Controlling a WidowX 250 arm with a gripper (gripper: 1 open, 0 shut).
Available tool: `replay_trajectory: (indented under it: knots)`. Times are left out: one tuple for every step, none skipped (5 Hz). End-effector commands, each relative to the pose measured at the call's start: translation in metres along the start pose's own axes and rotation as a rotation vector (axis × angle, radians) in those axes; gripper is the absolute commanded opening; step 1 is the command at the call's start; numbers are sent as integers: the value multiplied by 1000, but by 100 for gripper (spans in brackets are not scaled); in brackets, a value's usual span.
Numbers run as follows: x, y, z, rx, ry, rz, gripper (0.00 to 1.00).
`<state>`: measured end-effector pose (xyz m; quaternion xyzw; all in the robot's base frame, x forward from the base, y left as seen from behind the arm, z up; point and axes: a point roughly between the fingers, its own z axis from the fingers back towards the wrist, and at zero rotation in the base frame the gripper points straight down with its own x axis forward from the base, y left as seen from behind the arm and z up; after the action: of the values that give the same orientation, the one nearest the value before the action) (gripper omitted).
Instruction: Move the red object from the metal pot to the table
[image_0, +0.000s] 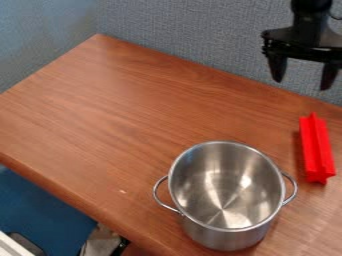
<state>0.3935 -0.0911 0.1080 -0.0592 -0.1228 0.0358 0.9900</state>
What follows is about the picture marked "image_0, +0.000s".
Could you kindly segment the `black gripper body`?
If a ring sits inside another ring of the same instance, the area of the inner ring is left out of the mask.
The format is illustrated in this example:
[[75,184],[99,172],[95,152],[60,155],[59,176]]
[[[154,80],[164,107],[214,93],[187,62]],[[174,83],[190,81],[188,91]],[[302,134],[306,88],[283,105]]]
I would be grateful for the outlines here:
[[289,58],[321,63],[342,63],[342,34],[327,25],[299,24],[265,30],[263,54],[270,61]]

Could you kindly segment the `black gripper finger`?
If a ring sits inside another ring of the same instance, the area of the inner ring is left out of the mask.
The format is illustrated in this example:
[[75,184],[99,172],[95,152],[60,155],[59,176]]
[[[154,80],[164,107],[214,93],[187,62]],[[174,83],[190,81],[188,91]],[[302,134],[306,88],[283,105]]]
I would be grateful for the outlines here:
[[339,62],[329,62],[323,65],[321,87],[319,87],[321,90],[329,90],[331,88],[339,69],[341,69]]
[[287,57],[279,54],[267,56],[271,77],[275,82],[281,83],[287,69]]

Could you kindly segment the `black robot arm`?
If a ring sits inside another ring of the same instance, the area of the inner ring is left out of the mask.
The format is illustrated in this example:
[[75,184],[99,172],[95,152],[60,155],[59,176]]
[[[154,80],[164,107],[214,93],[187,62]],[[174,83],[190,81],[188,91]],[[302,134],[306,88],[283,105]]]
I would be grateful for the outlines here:
[[283,80],[287,59],[323,64],[321,89],[329,90],[342,69],[342,34],[329,27],[333,0],[291,0],[293,25],[265,30],[262,53],[273,79]]

